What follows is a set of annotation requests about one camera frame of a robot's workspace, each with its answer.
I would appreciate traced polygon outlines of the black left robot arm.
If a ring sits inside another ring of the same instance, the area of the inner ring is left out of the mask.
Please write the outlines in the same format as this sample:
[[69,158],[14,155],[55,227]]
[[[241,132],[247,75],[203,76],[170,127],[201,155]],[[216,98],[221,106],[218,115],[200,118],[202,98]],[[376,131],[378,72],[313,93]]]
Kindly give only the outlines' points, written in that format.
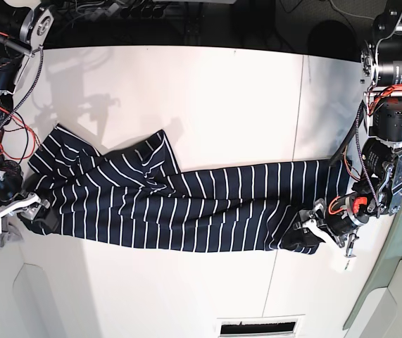
[[358,230],[393,215],[402,201],[402,1],[375,18],[361,53],[367,89],[334,155],[293,164],[299,208],[275,235],[281,249],[312,254],[320,244],[349,258]]

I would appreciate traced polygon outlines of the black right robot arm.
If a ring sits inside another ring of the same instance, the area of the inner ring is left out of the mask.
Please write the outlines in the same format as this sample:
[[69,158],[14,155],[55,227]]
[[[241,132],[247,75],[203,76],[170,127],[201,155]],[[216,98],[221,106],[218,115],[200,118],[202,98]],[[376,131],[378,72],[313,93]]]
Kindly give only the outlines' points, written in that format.
[[[36,133],[18,110],[37,85],[44,63],[44,42],[54,23],[54,1],[0,1],[0,234],[8,216],[32,219],[48,203],[23,189],[20,164],[40,145]],[[11,121],[25,131],[20,156],[6,153],[2,144]]]

